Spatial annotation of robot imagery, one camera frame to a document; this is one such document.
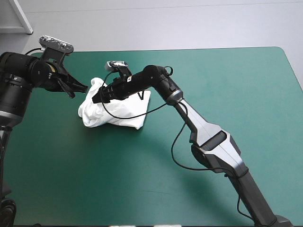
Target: crumpled fabric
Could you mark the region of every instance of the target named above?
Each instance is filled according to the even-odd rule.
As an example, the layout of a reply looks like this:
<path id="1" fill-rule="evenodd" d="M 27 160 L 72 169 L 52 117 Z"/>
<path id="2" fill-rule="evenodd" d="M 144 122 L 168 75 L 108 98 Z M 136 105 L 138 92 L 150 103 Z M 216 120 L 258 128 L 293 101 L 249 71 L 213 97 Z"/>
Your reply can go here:
<path id="1" fill-rule="evenodd" d="M 141 128 L 146 115 L 133 119 L 117 119 L 106 112 L 102 103 L 93 103 L 92 97 L 98 92 L 102 84 L 103 80 L 101 78 L 93 78 L 91 80 L 91 88 L 89 89 L 84 102 L 78 109 L 78 115 L 82 118 L 83 124 L 90 128 L 97 127 L 105 123 L 134 127 L 136 129 Z M 132 117 L 143 114 L 147 111 L 150 96 L 151 92 L 145 91 L 143 100 L 139 98 L 138 94 L 134 94 L 125 100 L 110 100 L 110 103 L 106 103 L 104 105 L 105 108 L 114 116 Z"/>

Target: black cable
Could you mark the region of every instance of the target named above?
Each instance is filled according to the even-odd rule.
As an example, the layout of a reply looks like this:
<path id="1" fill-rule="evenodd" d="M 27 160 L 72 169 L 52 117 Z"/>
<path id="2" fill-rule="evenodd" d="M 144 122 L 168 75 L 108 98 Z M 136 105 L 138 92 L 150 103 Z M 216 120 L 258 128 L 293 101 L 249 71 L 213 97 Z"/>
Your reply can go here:
<path id="1" fill-rule="evenodd" d="M 101 86 L 101 90 L 100 90 L 100 97 L 101 97 L 101 103 L 102 103 L 102 105 L 103 105 L 103 108 L 105 109 L 105 111 L 109 114 L 109 115 L 111 115 L 112 117 L 114 117 L 114 118 L 117 118 L 117 119 L 133 119 L 133 118 L 136 118 L 136 117 L 140 117 L 140 116 L 143 116 L 143 115 L 146 115 L 146 114 L 148 114 L 148 113 L 152 113 L 152 112 L 154 112 L 154 111 L 156 111 L 156 110 L 159 110 L 160 108 L 162 108 L 162 107 L 164 107 L 164 106 L 166 106 L 168 103 L 165 103 L 165 104 L 163 104 L 163 105 L 161 105 L 161 106 L 158 106 L 157 108 L 155 108 L 155 109 L 153 109 L 153 110 L 150 110 L 150 111 L 147 111 L 147 112 L 145 112 L 145 113 L 143 113 L 143 114 L 140 114 L 140 115 L 137 115 L 137 116 L 133 116 L 133 117 L 117 117 L 117 116 L 114 116 L 113 114 L 111 114 L 107 109 L 106 109 L 106 107 L 105 107 L 105 105 L 104 105 L 104 103 L 103 103 L 103 101 L 102 101 L 102 92 L 103 92 L 103 86 L 104 86 L 104 84 L 105 84 L 105 81 L 107 80 L 107 78 L 108 78 L 108 76 L 110 75 L 110 74 L 112 74 L 113 72 L 110 72 L 110 73 L 108 73 L 107 75 L 106 75 L 106 77 L 104 78 L 104 81 L 103 81 L 103 84 L 102 84 L 102 86 Z"/>
<path id="2" fill-rule="evenodd" d="M 35 49 L 32 49 L 32 50 L 30 50 L 30 51 L 26 52 L 26 54 L 25 54 L 25 55 L 28 55 L 29 53 L 31 53 L 31 52 L 33 52 L 33 51 L 38 51 L 38 50 L 41 50 L 41 48 L 35 48 Z"/>
<path id="3" fill-rule="evenodd" d="M 253 219 L 252 219 L 251 216 L 248 216 L 247 214 L 244 214 L 244 213 L 242 213 L 242 212 L 240 211 L 239 206 L 240 206 L 240 196 L 238 196 L 238 202 L 237 202 L 237 211 L 238 211 L 238 213 L 241 214 L 241 215 L 243 215 L 243 216 L 245 216 L 245 217 L 247 217 L 247 218 L 249 218 L 249 219 L 251 219 L 251 220 L 253 221 Z"/>
<path id="4" fill-rule="evenodd" d="M 175 103 L 174 101 L 173 101 L 173 102 L 168 102 L 168 103 L 165 103 L 165 104 L 163 104 L 163 105 L 161 105 L 161 106 L 159 106 L 159 107 L 157 107 L 157 108 L 155 108 L 155 109 L 153 109 L 153 110 L 151 110 L 151 111 L 147 111 L 147 112 L 144 113 L 144 114 L 140 114 L 140 115 L 133 116 L 133 117 L 117 117 L 117 116 L 114 116 L 113 114 L 111 114 L 111 113 L 105 108 L 105 105 L 104 105 L 104 103 L 102 102 L 102 91 L 103 91 L 103 86 L 104 86 L 105 81 L 107 80 L 108 76 L 109 76 L 110 74 L 112 74 L 112 73 L 113 73 L 113 72 L 110 72 L 110 73 L 108 73 L 108 74 L 105 76 L 104 81 L 103 81 L 103 84 L 102 84 L 102 86 L 101 86 L 100 97 L 101 97 L 101 103 L 102 103 L 102 105 L 103 105 L 103 108 L 105 109 L 105 111 L 106 111 L 109 115 L 111 115 L 111 116 L 114 117 L 114 118 L 117 118 L 117 119 L 132 119 L 132 118 L 140 117 L 140 116 L 146 115 L 146 114 L 148 114 L 148 113 L 154 112 L 154 111 L 156 111 L 156 110 L 159 110 L 160 108 L 164 107 L 165 105 L 167 105 L 167 104 L 169 104 L 169 103 Z M 236 174 L 235 174 L 233 171 L 231 171 L 231 170 L 228 169 L 228 168 L 224 168 L 224 167 L 215 167 L 215 168 L 192 168 L 192 167 L 188 167 L 188 166 L 185 166 L 185 165 L 179 163 L 179 162 L 175 159 L 175 156 L 174 156 L 174 146 L 175 146 L 175 143 L 177 142 L 179 136 L 181 135 L 182 131 L 184 130 L 184 128 L 185 128 L 185 126 L 186 126 L 186 123 L 187 123 L 187 119 L 188 119 L 188 109 L 187 109 L 186 105 L 183 104 L 183 103 L 181 103 L 181 102 L 179 102 L 179 104 L 182 105 L 182 106 L 185 108 L 186 116 L 187 116 L 187 117 L 186 117 L 186 119 L 185 119 L 185 121 L 184 121 L 184 124 L 182 125 L 181 130 L 179 131 L 179 133 L 178 133 L 177 136 L 175 137 L 175 139 L 174 139 L 174 141 L 173 141 L 173 143 L 172 143 L 172 145 L 171 145 L 171 148 L 170 148 L 171 157 L 172 157 L 173 161 L 174 161 L 178 166 L 180 166 L 180 167 L 182 167 L 182 168 L 184 168 L 184 169 L 189 169 L 189 170 L 194 170 L 194 171 L 213 171 L 213 170 L 216 170 L 216 169 L 221 169 L 221 170 L 225 170 L 225 171 L 228 171 L 229 173 L 231 173 L 231 175 L 226 175 L 226 176 L 228 176 L 228 177 L 233 177 L 233 178 L 239 178 L 239 177 L 236 176 Z M 250 217 L 250 216 L 248 216 L 248 215 L 246 215 L 246 214 L 244 214 L 244 213 L 242 213 L 242 212 L 240 211 L 239 206 L 240 206 L 240 196 L 238 196 L 237 211 L 238 211 L 241 215 L 243 215 L 243 216 L 245 216 L 245 217 L 247 217 L 247 218 L 249 218 L 249 219 L 251 219 L 251 220 L 253 221 L 252 217 Z"/>

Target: white wall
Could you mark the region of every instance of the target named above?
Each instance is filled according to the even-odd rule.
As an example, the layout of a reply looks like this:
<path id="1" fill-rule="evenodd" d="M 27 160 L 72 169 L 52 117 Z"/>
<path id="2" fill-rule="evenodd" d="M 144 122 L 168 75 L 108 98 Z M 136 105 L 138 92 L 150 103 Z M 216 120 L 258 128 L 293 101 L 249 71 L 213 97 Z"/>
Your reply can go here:
<path id="1" fill-rule="evenodd" d="M 0 0 L 0 27 L 2 26 L 21 26 L 9 0 Z"/>

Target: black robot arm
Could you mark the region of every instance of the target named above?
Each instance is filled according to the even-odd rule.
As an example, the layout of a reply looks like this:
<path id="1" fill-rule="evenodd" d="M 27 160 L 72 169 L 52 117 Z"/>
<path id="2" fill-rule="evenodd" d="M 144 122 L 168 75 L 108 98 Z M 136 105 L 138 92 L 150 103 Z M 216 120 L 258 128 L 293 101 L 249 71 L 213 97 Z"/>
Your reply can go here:
<path id="1" fill-rule="evenodd" d="M 124 68 L 124 73 L 121 73 L 121 67 Z M 191 150 L 196 160 L 207 168 L 215 168 L 213 170 L 215 173 L 226 173 L 255 225 L 293 226 L 284 217 L 274 215 L 240 157 L 241 152 L 232 136 L 219 125 L 207 122 L 186 102 L 182 90 L 169 77 L 172 74 L 171 67 L 168 73 L 166 70 L 168 67 L 149 65 L 134 75 L 125 68 L 127 68 L 125 62 L 123 64 L 119 61 L 107 62 L 106 69 L 119 72 L 120 78 L 114 79 L 107 87 L 101 87 L 93 97 L 94 103 L 107 103 L 111 99 L 123 100 L 149 87 L 155 88 L 167 104 L 176 108 L 190 128 Z"/>
<path id="2" fill-rule="evenodd" d="M 70 98 L 87 90 L 63 66 L 73 46 L 46 35 L 39 42 L 44 51 L 40 58 L 12 52 L 0 56 L 0 226 L 12 227 L 16 214 L 15 202 L 5 198 L 10 189 L 3 185 L 3 161 L 12 128 L 22 121 L 32 89 L 64 91 Z"/>

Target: green tabletop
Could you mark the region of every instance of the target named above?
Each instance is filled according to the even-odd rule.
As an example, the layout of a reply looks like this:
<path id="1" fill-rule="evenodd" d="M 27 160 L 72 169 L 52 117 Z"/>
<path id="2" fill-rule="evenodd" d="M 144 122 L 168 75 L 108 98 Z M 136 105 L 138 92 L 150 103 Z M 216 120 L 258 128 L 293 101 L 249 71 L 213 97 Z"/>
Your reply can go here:
<path id="1" fill-rule="evenodd" d="M 274 213 L 303 224 L 303 93 L 282 49 L 75 52 L 64 65 L 90 85 L 109 60 L 127 61 L 133 73 L 172 66 L 185 99 L 231 133 Z M 223 174 L 174 164 L 170 146 L 183 122 L 173 107 L 147 115 L 140 130 L 86 128 L 77 114 L 84 99 L 33 90 L 5 161 L 16 224 L 253 225 L 237 213 Z M 151 89 L 149 110 L 161 104 Z M 186 129 L 176 158 L 201 167 L 188 140 Z"/>

